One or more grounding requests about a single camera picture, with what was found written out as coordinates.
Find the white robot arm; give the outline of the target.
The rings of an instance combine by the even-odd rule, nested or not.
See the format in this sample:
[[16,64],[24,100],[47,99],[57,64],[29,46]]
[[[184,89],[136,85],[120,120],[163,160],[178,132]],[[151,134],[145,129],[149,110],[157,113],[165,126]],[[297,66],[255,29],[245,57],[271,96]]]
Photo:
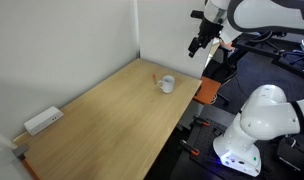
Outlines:
[[[244,32],[280,31],[304,35],[304,0],[205,0],[201,20],[189,46],[193,56],[215,37],[229,43]],[[288,134],[304,134],[304,99],[289,102],[283,90],[262,85],[245,102],[213,148],[223,165],[256,177],[261,158],[255,142]]]

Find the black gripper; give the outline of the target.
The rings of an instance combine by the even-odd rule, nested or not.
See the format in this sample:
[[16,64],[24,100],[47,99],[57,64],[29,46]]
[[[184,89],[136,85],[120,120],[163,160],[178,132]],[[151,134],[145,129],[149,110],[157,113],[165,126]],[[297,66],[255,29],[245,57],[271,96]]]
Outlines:
[[215,37],[219,36],[219,32],[223,29],[221,24],[213,23],[204,17],[203,11],[193,10],[191,17],[201,19],[199,26],[199,33],[197,37],[194,37],[188,47],[189,56],[194,57],[200,46],[205,49],[208,43]]

